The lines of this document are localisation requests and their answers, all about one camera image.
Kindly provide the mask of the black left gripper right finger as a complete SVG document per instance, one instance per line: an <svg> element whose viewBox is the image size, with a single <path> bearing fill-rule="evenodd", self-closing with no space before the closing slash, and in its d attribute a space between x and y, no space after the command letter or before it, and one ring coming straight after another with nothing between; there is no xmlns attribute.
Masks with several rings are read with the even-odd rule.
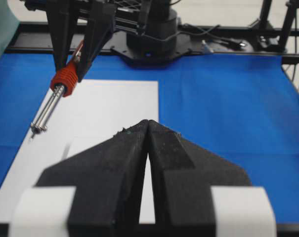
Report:
<svg viewBox="0 0 299 237"><path fill-rule="evenodd" d="M251 186L243 168L148 122L156 224L166 237L214 237L211 186Z"/></svg>

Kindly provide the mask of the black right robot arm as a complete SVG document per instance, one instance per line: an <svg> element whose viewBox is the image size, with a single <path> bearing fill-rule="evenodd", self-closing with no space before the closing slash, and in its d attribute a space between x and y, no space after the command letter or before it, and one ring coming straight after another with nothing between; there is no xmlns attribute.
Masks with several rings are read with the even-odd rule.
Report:
<svg viewBox="0 0 299 237"><path fill-rule="evenodd" d="M156 49L160 43L174 42L177 31L169 0L27 0L25 7L46 12L57 71L66 66L78 19L87 21L77 66L79 81L114 32L126 32L132 42L150 40Z"/></svg>

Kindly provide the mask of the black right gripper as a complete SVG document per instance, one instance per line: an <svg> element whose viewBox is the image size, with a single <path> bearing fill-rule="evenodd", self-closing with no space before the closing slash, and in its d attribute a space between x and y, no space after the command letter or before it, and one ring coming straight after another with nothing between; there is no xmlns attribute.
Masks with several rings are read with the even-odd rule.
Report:
<svg viewBox="0 0 299 237"><path fill-rule="evenodd" d="M148 0L26 0L30 11L46 12L55 69L66 66L78 19L86 20L85 37L77 66L78 82L117 31L142 35L149 15Z"/></svg>

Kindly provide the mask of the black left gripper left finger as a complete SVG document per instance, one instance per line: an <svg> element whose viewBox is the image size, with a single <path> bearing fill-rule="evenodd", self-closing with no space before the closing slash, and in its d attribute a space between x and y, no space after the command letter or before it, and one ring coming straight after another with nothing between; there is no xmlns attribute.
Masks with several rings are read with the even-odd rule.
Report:
<svg viewBox="0 0 299 237"><path fill-rule="evenodd" d="M138 225L148 121L46 168L38 187L76 187L67 220L72 237L129 237Z"/></svg>

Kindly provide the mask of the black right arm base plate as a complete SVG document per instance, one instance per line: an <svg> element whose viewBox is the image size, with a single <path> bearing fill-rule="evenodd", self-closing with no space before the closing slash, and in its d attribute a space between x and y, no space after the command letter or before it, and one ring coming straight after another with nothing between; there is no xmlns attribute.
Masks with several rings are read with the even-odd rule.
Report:
<svg viewBox="0 0 299 237"><path fill-rule="evenodd" d="M166 66L182 56L200 54L202 41L178 35L167 41L115 33L108 42L113 53L133 67Z"/></svg>

